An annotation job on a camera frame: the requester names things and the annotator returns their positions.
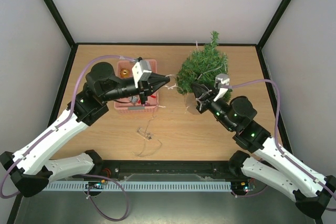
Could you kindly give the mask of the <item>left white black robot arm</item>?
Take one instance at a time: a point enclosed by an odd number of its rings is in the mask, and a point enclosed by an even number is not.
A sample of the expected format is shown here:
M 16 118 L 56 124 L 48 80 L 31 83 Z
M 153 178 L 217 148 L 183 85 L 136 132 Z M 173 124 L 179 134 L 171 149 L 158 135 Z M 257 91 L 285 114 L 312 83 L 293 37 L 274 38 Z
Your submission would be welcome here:
M 109 101 L 139 97 L 145 104 L 148 97 L 170 81 L 170 77 L 153 73 L 148 61 L 134 60 L 133 76 L 121 79 L 108 62 L 89 64 L 84 70 L 83 90 L 75 91 L 68 107 L 40 136 L 22 149 L 1 154 L 6 169 L 18 192 L 31 197 L 49 183 L 73 175 L 99 175 L 103 160 L 94 150 L 77 156 L 52 160 L 51 157 L 70 139 L 93 125 L 108 112 Z

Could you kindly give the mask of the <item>small green christmas tree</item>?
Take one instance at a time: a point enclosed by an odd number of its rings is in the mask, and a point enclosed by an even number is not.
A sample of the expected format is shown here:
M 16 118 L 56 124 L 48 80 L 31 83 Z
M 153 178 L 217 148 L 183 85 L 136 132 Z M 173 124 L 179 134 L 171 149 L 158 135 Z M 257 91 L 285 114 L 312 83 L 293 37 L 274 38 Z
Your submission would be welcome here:
M 182 95 L 192 92 L 191 84 L 197 82 L 213 86 L 218 74 L 228 74 L 227 54 L 218 49 L 219 33 L 211 32 L 211 40 L 202 49 L 195 49 L 182 63 L 176 75 L 177 91 Z

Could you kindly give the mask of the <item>clear led string lights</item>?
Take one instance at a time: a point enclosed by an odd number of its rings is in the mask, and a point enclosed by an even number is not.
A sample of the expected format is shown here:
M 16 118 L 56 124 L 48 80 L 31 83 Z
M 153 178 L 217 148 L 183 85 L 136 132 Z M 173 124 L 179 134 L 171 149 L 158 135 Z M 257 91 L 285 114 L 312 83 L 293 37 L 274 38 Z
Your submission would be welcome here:
M 165 57 L 165 65 L 173 66 L 169 68 L 168 74 L 171 82 L 160 89 L 160 100 L 158 109 L 164 115 L 160 116 L 163 123 L 158 123 L 161 130 L 167 130 L 167 134 L 170 135 L 172 132 L 177 132 L 179 126 L 186 127 L 186 121 L 181 117 L 182 113 L 189 112 L 191 114 L 197 114 L 195 107 L 197 103 L 195 101 L 194 94 L 188 93 L 182 95 L 177 91 L 176 75 L 181 68 L 182 63 L 195 49 L 202 49 L 203 46 L 186 46 L 183 44 L 176 45 L 166 45 L 168 48 L 173 50 L 173 54 Z

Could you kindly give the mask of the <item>pink plastic basket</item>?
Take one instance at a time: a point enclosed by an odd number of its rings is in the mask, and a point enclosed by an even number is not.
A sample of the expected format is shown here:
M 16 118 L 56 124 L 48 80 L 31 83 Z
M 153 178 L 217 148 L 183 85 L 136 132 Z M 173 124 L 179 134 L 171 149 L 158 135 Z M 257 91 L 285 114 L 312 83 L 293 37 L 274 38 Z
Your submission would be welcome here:
M 121 78 L 120 70 L 122 68 L 126 68 L 130 70 L 129 78 L 133 80 L 133 74 L 132 74 L 133 66 L 134 64 L 127 60 L 118 61 L 117 70 L 116 70 L 117 76 Z M 129 97 L 129 98 L 118 99 L 119 102 L 114 102 L 114 109 L 117 110 L 119 113 L 154 112 L 158 108 L 158 105 L 159 105 L 158 92 L 155 92 L 154 94 L 157 95 L 157 100 L 152 100 L 150 97 L 148 97 L 148 100 L 146 101 L 145 104 L 140 104 L 140 100 L 138 100 L 137 103 L 131 102 L 132 97 L 138 97 L 137 95 Z

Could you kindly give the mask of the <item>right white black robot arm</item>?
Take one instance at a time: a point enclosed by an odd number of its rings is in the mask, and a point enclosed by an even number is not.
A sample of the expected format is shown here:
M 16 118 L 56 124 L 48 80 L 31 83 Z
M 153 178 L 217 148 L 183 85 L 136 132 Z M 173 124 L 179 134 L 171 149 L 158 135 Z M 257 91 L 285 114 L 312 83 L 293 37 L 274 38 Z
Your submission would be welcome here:
M 293 156 L 276 138 L 254 121 L 257 111 L 245 96 L 227 103 L 228 81 L 214 87 L 193 82 L 197 109 L 210 111 L 242 148 L 229 160 L 229 172 L 255 178 L 290 198 L 306 216 L 318 220 L 335 197 L 335 177 L 320 174 Z

